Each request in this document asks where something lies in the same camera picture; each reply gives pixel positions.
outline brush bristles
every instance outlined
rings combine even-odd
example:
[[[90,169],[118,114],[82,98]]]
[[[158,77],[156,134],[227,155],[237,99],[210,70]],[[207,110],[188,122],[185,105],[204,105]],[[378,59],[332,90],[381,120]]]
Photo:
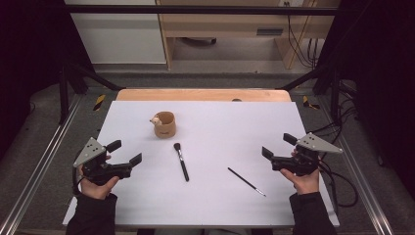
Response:
[[[174,149],[179,151],[180,150],[180,144],[179,143],[175,143],[174,144]]]

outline wire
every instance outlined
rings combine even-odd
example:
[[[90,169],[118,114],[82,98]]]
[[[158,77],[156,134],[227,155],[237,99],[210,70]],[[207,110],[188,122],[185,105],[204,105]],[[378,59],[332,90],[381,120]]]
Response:
[[[84,178],[86,178],[85,176],[83,176],[83,175],[81,175],[80,176],[80,179],[78,180],[78,182],[76,183],[76,186],[78,186],[79,185],[79,183],[80,183],[80,181],[82,181],[82,179],[84,179]]]
[[[344,89],[344,88],[342,88],[342,87],[341,87],[341,89],[340,89],[340,94],[344,95],[346,98],[349,98],[349,99],[353,99],[353,98],[354,98],[354,96],[355,96],[355,94],[350,94],[350,93],[352,93],[352,92],[353,92],[353,91],[350,91],[350,90]]]
[[[330,186],[332,186],[332,198],[333,198],[333,207],[336,214],[339,214],[339,204],[337,199],[337,193],[336,193],[336,182],[333,178],[332,171],[328,170],[324,165],[318,164],[318,166],[330,177]]]
[[[339,204],[339,207],[342,207],[342,208],[351,208],[351,207],[355,206],[357,204],[358,199],[359,199],[359,195],[357,193],[356,186],[354,186],[354,184],[349,179],[347,179],[346,177],[342,176],[341,174],[335,173],[335,172],[332,172],[332,174],[335,175],[335,176],[338,176],[339,178],[341,178],[345,182],[347,182],[351,186],[351,188],[353,189],[353,192],[354,192],[354,200],[353,200],[353,202],[351,204]]]
[[[333,130],[332,132],[328,132],[328,133],[324,133],[324,134],[319,134],[318,136],[319,137],[329,136],[329,135],[334,134],[334,133],[337,133],[338,131],[341,131],[341,130],[342,130],[342,128],[341,127],[338,127],[337,129]]]
[[[329,169],[329,171],[332,172],[332,169],[329,167],[329,165],[326,162],[320,161],[320,163],[324,164]]]
[[[293,48],[294,52],[296,53],[297,57],[299,58],[299,60],[300,60],[301,64],[302,64],[303,66],[307,67],[307,68],[311,68],[311,63],[310,63],[310,62],[309,62],[309,61],[305,58],[304,54],[302,53],[302,50],[301,50],[301,48],[300,48],[300,44],[299,44],[299,42],[297,41],[296,36],[294,35],[293,30],[292,30],[292,28],[291,28],[291,20],[290,20],[290,15],[288,15],[288,16],[287,16],[287,18],[288,18],[288,42],[290,43],[291,47]],[[293,43],[291,42],[291,34],[293,34],[294,40],[295,40],[295,41],[296,41],[296,43],[297,43],[297,48],[299,49],[299,51],[300,51],[300,54],[301,54],[302,58],[303,58],[305,61],[307,61],[308,65],[305,65],[305,64],[304,64],[304,62],[301,60],[301,57],[299,56],[299,53],[297,52],[296,48],[293,46]]]
[[[343,108],[343,104],[346,102],[346,100],[345,101],[343,101],[342,102],[342,104],[340,105],[340,110]],[[340,123],[341,125],[340,126],[342,126],[344,123],[346,123],[346,120],[348,119],[348,117],[350,116],[350,115],[353,115],[353,114],[355,114],[356,113],[356,108],[355,107],[350,107],[350,108],[348,108],[347,110],[345,110],[344,111],[344,113],[343,114],[340,114],[339,115],[339,121],[332,121],[332,122],[330,122],[329,124],[327,124],[327,125],[325,125],[325,126],[323,126],[323,127],[320,127],[320,128],[318,128],[318,129],[315,129],[315,130],[310,130],[310,131],[306,131],[307,133],[308,132],[311,132],[311,133],[317,133],[317,132],[320,132],[320,131],[323,131],[323,130],[325,130],[325,129],[328,129],[328,128],[331,128],[331,127],[334,127],[335,125],[336,125],[336,123]]]
[[[308,61],[311,63],[312,68],[315,69],[315,67],[317,65],[317,61],[318,61],[318,58],[316,57],[316,55],[317,55],[318,38],[315,38],[313,55],[310,56],[311,42],[312,42],[312,40],[313,40],[313,38],[310,38],[308,40],[307,58],[308,58]]]
[[[343,100],[341,103],[340,103],[340,107],[342,107],[346,102],[353,102],[353,99],[350,99],[350,98],[348,98],[348,99],[345,99],[345,100]]]

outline black cable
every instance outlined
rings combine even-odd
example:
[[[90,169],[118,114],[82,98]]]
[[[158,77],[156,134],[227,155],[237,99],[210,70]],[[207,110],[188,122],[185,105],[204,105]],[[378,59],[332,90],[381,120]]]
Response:
[[[318,46],[318,38],[315,38],[315,42],[314,42],[314,53],[312,55],[314,67],[317,66],[317,61],[318,61],[318,57],[317,57],[317,46]]]
[[[288,18],[288,42],[290,43],[291,47],[293,48],[294,52],[296,53],[297,57],[299,58],[301,64],[307,68],[311,68],[309,61],[305,58],[304,54],[302,53],[302,50],[300,48],[299,43],[297,42],[296,36],[293,33],[293,30],[291,29],[291,20],[290,20],[290,16],[287,16]],[[299,53],[297,52],[296,48],[293,46],[293,43],[291,42],[291,33],[293,34],[294,40],[297,43],[297,46],[300,50],[300,54],[302,56],[302,58],[308,62],[308,65],[305,65],[304,62],[301,60],[301,57],[299,56]]]
[[[354,200],[353,200],[353,202],[351,204],[339,204],[339,207],[342,207],[342,208],[351,208],[351,207],[354,207],[357,204],[357,201],[359,199],[359,195],[357,193],[356,186],[354,186],[354,184],[350,180],[348,180],[346,177],[342,176],[341,174],[335,173],[335,172],[332,172],[332,174],[335,175],[335,176],[338,176],[339,178],[341,178],[345,182],[347,182],[351,186],[351,188],[353,189],[353,192],[354,192]]]
[[[311,50],[311,42],[312,42],[312,38],[310,38],[308,40],[308,46],[307,46],[307,58],[310,62],[312,62],[312,58],[310,56],[310,50]]]
[[[332,132],[328,132],[328,133],[319,134],[319,135],[317,135],[317,136],[318,136],[318,137],[329,136],[329,135],[334,134],[334,133],[336,133],[336,132],[338,132],[338,131],[341,131],[341,130],[342,130],[342,128],[341,128],[341,127],[338,127],[337,129],[333,130]]]
[[[79,150],[77,152],[73,162],[76,162],[76,159],[79,156],[80,152],[81,152],[81,150]],[[83,175],[81,175],[81,178],[79,180],[77,180],[76,171],[77,171],[77,167],[72,167],[72,193],[75,197],[79,197],[82,193],[79,191],[78,185],[79,185],[80,181],[82,181],[82,179],[84,179],[85,177]]]
[[[354,100],[355,92],[353,94],[350,94],[351,92],[353,92],[353,91],[351,91],[347,88],[340,87],[340,94],[344,95],[346,98],[348,98],[350,100]]]
[[[330,172],[333,172],[332,169],[330,168],[330,166],[326,162],[320,161],[320,163],[324,164],[329,169]]]
[[[348,108],[341,116],[340,116],[340,119],[341,119],[341,121],[339,121],[339,123],[340,123],[340,126],[339,126],[339,129],[337,129],[337,130],[335,130],[335,131],[333,131],[332,133],[335,133],[335,132],[338,132],[337,134],[336,134],[336,136],[335,136],[335,138],[330,142],[331,144],[334,144],[336,141],[337,141],[337,139],[339,138],[339,136],[340,136],[340,134],[342,133],[342,130],[343,130],[343,124],[344,123],[346,123],[346,121],[347,121],[347,119],[348,119],[348,117],[350,117],[351,115],[353,115],[353,114],[355,114],[355,108],[354,107],[350,107],[350,108]],[[322,160],[324,160],[324,158],[326,157],[326,155],[327,155],[327,153],[324,153],[322,156],[321,156],[321,159]]]
[[[355,107],[350,107],[350,108],[348,108],[343,114],[340,114],[339,115],[339,120],[340,121],[338,121],[338,123],[340,123],[340,124],[344,124],[345,123],[345,121],[343,121],[343,117],[345,116],[345,115],[347,115],[347,118],[348,118],[348,116],[349,115],[352,115],[352,114],[355,114]],[[336,122],[335,121],[332,121],[332,122],[330,122],[330,123],[328,123],[327,125],[325,125],[325,126],[323,126],[323,127],[320,127],[320,128],[318,128],[318,129],[314,129],[314,130],[311,130],[311,131],[306,131],[307,133],[308,132],[311,132],[311,133],[317,133],[317,132],[320,132],[320,131],[323,131],[323,130],[325,130],[325,129],[327,129],[327,128],[330,128],[330,127],[334,127],[334,125],[336,125]]]
[[[346,103],[346,102],[353,102],[353,99],[350,99],[350,98],[348,98],[348,99],[345,99],[345,100],[343,100],[341,103],[340,103],[340,108]]]
[[[347,119],[348,119],[350,116],[352,116],[352,115],[356,115],[356,114],[357,114],[357,109],[356,109],[356,108],[353,108],[353,109],[351,109],[351,110],[349,111],[349,113],[350,113],[350,114],[348,114],[348,115],[346,116],[345,120],[343,121],[343,124],[345,124],[345,123],[346,123]]]
[[[318,166],[320,167],[320,169],[323,170],[323,172],[325,172],[331,180],[331,186],[332,186],[332,198],[333,198],[333,209],[335,211],[335,214],[339,214],[339,204],[338,204],[338,199],[337,199],[337,194],[336,194],[336,182],[335,179],[333,178],[332,172],[329,171],[324,165],[322,164],[318,164]]]

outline human hand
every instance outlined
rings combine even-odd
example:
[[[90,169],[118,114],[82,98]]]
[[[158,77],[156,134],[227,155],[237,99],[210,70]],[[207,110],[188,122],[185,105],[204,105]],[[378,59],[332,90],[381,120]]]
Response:
[[[79,169],[80,175],[83,175],[82,165],[80,165],[78,169]],[[92,183],[87,178],[83,178],[80,181],[80,188],[81,188],[82,194],[85,196],[88,196],[93,199],[105,200],[107,196],[111,193],[111,190],[114,188],[114,186],[116,185],[118,181],[119,181],[119,177],[114,176],[106,184],[99,186],[99,185]]]
[[[301,194],[309,194],[315,193],[319,191],[319,170],[318,168],[315,169],[312,173],[303,175],[303,176],[296,176],[291,173],[287,169],[281,169],[280,172],[291,182],[294,183],[294,187],[297,189],[297,193]]]

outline black curtain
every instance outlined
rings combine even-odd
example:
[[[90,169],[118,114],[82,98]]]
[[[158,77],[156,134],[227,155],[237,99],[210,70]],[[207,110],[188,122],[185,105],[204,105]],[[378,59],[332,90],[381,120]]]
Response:
[[[30,112],[30,96],[59,82],[64,64],[93,67],[69,13],[47,11],[64,0],[5,0],[0,7],[0,160]],[[82,75],[71,82],[82,84]]]
[[[354,2],[342,3],[352,7]],[[336,18],[319,63],[334,59],[341,79],[355,81],[356,106],[379,155],[415,199],[414,6],[411,0],[372,1],[341,53],[329,56],[355,20]],[[331,77],[318,79],[324,83]]]

